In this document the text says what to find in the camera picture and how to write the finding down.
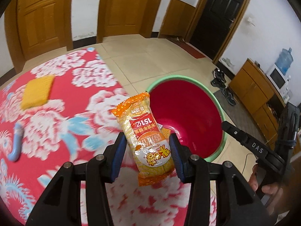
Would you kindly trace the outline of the person's right hand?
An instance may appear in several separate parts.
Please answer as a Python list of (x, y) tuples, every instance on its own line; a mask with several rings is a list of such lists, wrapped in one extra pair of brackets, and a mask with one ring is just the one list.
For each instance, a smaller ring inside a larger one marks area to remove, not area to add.
[[(258, 173), (258, 165), (254, 165), (252, 168), (252, 174), (249, 178), (248, 184), (252, 187), (254, 191), (258, 189), (258, 181), (257, 181), (257, 173)], [(271, 196), (270, 206), (272, 204), (277, 204), (278, 201), (281, 199), (283, 194), (283, 189), (279, 186), (278, 183), (273, 183), (269, 185), (264, 185), (262, 187), (262, 192), (266, 195)]]

